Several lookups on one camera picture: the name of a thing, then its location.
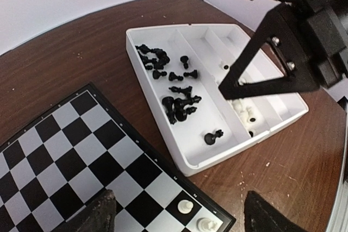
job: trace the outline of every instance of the white square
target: white square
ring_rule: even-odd
[[[83,171],[78,173],[69,181],[69,184],[83,203],[103,188],[103,185],[89,168],[85,168]]]
[[[42,140],[35,128],[31,128],[24,133],[21,137],[19,137],[18,141],[20,142],[25,156],[28,156],[42,145]]]
[[[122,140],[116,143],[116,145],[111,147],[109,153],[122,166],[122,168],[127,168],[143,153],[143,151],[131,138],[125,136]]]
[[[67,183],[55,163],[51,164],[38,175],[38,181],[49,197]]]
[[[208,219],[216,222],[217,223],[217,230],[223,224],[222,220],[220,220],[218,217],[216,217],[213,213],[211,213],[205,207],[202,207],[198,211],[198,213],[194,216],[194,218],[191,219],[191,221],[186,225],[186,228],[190,231],[199,232],[199,230],[197,229],[197,223],[198,223],[198,220],[200,220],[201,218],[208,218]]]
[[[0,153],[0,179],[10,171],[3,153]]]
[[[52,115],[61,129],[65,128],[78,117],[80,117],[71,103],[64,104]]]
[[[84,123],[93,132],[111,120],[110,115],[100,106],[97,105],[81,116]]]
[[[11,169],[11,174],[20,190],[35,178],[35,173],[33,172],[27,158],[24,158],[13,169]]]
[[[54,161],[58,160],[67,153],[72,145],[63,131],[59,131],[45,142],[45,147]]]
[[[43,232],[51,232],[64,221],[50,199],[46,200],[35,209],[33,211],[33,216],[43,229]]]
[[[164,210],[146,227],[146,230],[148,232],[179,232],[184,228],[182,223]]]
[[[143,192],[142,187],[126,171],[111,182],[107,189],[114,192],[116,200],[124,208]]]
[[[28,205],[24,201],[20,192],[17,192],[12,198],[10,198],[5,203],[5,207],[15,225],[18,225],[30,214]]]
[[[86,139],[77,144],[74,149],[86,165],[90,165],[107,151],[94,134],[89,135]]]
[[[182,190],[183,189],[164,172],[145,189],[145,191],[164,209]]]
[[[115,217],[114,232],[142,232],[143,226],[134,219],[125,209]]]

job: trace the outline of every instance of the white pawn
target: white pawn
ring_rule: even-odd
[[[197,227],[201,232],[216,232],[218,230],[218,224],[208,218],[198,220]]]
[[[188,214],[194,208],[194,204],[186,199],[182,200],[178,204],[178,210],[182,214]]]
[[[255,114],[254,114],[254,111],[251,107],[247,107],[246,108],[248,114],[249,114],[249,117],[248,117],[248,122],[250,123],[254,123],[256,121],[256,117],[255,117]]]

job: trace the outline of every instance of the screw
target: screw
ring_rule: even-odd
[[[279,44],[281,43],[280,39],[276,36],[272,37],[272,42],[275,46],[279,46]]]
[[[287,66],[289,67],[290,71],[293,71],[295,69],[295,63],[292,61],[288,61]]]

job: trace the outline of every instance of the black chess piece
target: black chess piece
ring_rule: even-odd
[[[161,59],[162,57],[166,57],[167,53],[164,52],[162,49],[160,48],[154,48],[151,50],[151,53],[154,53],[158,59]]]
[[[180,88],[180,87],[169,87],[169,90],[171,90],[172,92],[176,92],[176,93],[182,93],[183,95],[186,96],[186,98],[191,98],[191,93],[192,93],[192,86],[189,86],[187,88]]]
[[[193,78],[197,79],[198,78],[198,71],[197,70],[193,70],[190,73],[185,72],[184,76],[185,77],[193,77]]]
[[[153,77],[153,79],[155,79],[155,80],[158,80],[161,76],[164,77],[164,76],[166,76],[166,75],[167,75],[167,72],[159,72],[159,71],[157,71],[157,70],[154,70],[154,71],[152,72],[152,77]]]
[[[135,48],[137,50],[139,50],[140,52],[142,52],[143,54],[147,54],[149,52],[151,52],[151,49],[148,48],[146,45],[142,44],[141,46],[135,46]]]
[[[153,69],[153,66],[152,66],[152,65],[146,65],[146,66],[145,66],[145,69],[147,69],[148,71],[150,71],[150,70]]]
[[[140,56],[140,59],[141,59],[143,65],[156,64],[157,63],[157,59],[156,58],[149,59],[146,55],[142,55],[139,52],[138,52],[138,54]]]
[[[196,110],[196,107],[188,107],[186,110],[179,109],[175,111],[175,117],[178,121],[183,122],[186,121],[188,115],[193,114],[194,112],[196,112]]]
[[[177,76],[174,72],[171,72],[169,74],[168,79],[169,79],[169,81],[174,81],[174,80],[182,81],[182,80],[184,80],[184,78],[182,76]]]
[[[182,100],[181,98],[177,98],[174,100],[174,107],[177,110],[184,109],[186,105],[193,105],[194,103],[199,103],[201,100],[202,100],[202,97],[199,97],[199,96],[195,96],[185,100]]]
[[[173,104],[174,104],[174,98],[173,97],[170,97],[170,96],[167,96],[167,97],[164,97],[162,99],[162,104],[163,106],[165,107],[166,111],[167,111],[167,117],[168,117],[168,120],[170,122],[170,124],[175,124],[176,123],[176,119],[174,117],[174,110],[173,110]]]
[[[207,145],[213,145],[215,143],[216,138],[220,138],[222,136],[223,136],[222,130],[216,131],[215,134],[207,133],[204,136],[204,141],[206,142]]]
[[[188,64],[189,58],[186,55],[184,55],[183,57],[180,57],[180,61],[184,64],[185,69],[189,68],[189,64]]]

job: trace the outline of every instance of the black square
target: black square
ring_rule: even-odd
[[[36,178],[21,189],[21,194],[31,211],[34,211],[48,198],[48,195]]]
[[[53,160],[44,145],[41,145],[35,151],[30,153],[30,155],[27,156],[27,159],[35,175],[39,175],[53,163]]]
[[[67,181],[70,181],[78,173],[86,168],[86,164],[74,149],[70,149],[55,164]]]
[[[145,154],[134,160],[126,168],[126,171],[143,189],[149,186],[162,173]]]
[[[111,148],[125,136],[123,131],[112,120],[97,129],[94,135],[106,149]]]
[[[75,146],[92,132],[81,118],[76,119],[63,129],[63,132],[71,145]]]
[[[38,132],[42,142],[47,141],[54,134],[60,131],[60,127],[58,126],[52,115],[48,116],[38,125],[36,125],[35,129]]]
[[[21,148],[21,145],[18,141],[14,142],[11,146],[9,146],[6,150],[4,150],[4,157],[9,166],[9,169],[12,169],[16,166],[22,159],[26,156]]]
[[[123,172],[123,168],[108,152],[92,162],[89,169],[104,186],[109,185]]]
[[[126,210],[143,227],[147,227],[163,211],[163,208],[146,191],[143,191],[126,206]]]
[[[65,220],[83,207],[83,202],[69,184],[65,184],[50,199]]]
[[[5,206],[0,208],[0,231],[9,232],[15,225],[7,212]]]
[[[193,209],[188,214],[182,214],[178,210],[178,204],[182,200],[191,201],[194,204]],[[166,211],[168,211],[173,217],[179,220],[183,225],[187,225],[191,219],[197,214],[197,212],[201,209],[201,205],[199,205],[193,198],[191,198],[185,191],[179,193],[176,198],[166,207]]]
[[[85,112],[89,111],[94,106],[96,106],[97,103],[88,92],[85,92],[84,94],[74,99],[71,102],[71,105],[75,108],[76,112],[81,116],[82,114],[84,114]]]
[[[19,232],[44,232],[33,214],[30,214],[17,225]]]
[[[0,179],[0,197],[4,203],[6,203],[11,197],[13,197],[19,189],[13,180],[10,172],[6,173]]]

